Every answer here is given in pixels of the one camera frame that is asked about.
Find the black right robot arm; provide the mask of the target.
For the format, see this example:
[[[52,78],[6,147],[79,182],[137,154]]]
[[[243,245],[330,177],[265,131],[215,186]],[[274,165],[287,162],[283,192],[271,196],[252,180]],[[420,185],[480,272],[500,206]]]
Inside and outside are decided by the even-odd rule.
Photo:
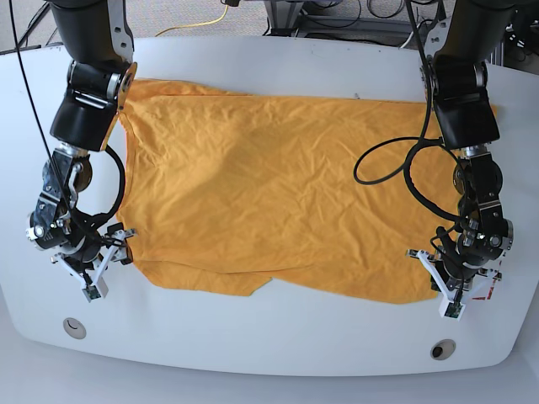
[[[128,238],[135,230],[109,221],[125,195],[125,167],[108,140],[136,75],[134,41],[123,1],[49,1],[56,27],[72,61],[67,89],[51,125],[59,141],[48,150],[43,185],[29,216],[27,238],[80,284],[89,301],[104,298],[102,275],[110,263],[132,261]],[[89,215],[77,207],[89,185],[91,152],[105,152],[119,171],[112,207]]]

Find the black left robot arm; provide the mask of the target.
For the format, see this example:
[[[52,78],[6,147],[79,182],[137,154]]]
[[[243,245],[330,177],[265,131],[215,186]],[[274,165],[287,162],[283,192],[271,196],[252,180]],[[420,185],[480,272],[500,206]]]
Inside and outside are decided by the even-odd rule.
[[[488,97],[487,59],[502,40],[515,1],[458,1],[449,18],[438,19],[418,49],[430,111],[441,137],[422,139],[408,153],[403,176],[413,196],[437,216],[451,221],[438,227],[434,255],[408,251],[430,273],[442,294],[440,315],[460,319],[467,301],[488,279],[499,277],[488,263],[499,260],[514,241],[514,227],[504,218],[499,194],[503,176],[488,145],[500,138]],[[456,161],[453,183],[461,198],[451,214],[427,200],[415,187],[411,163],[428,147],[439,147]]]

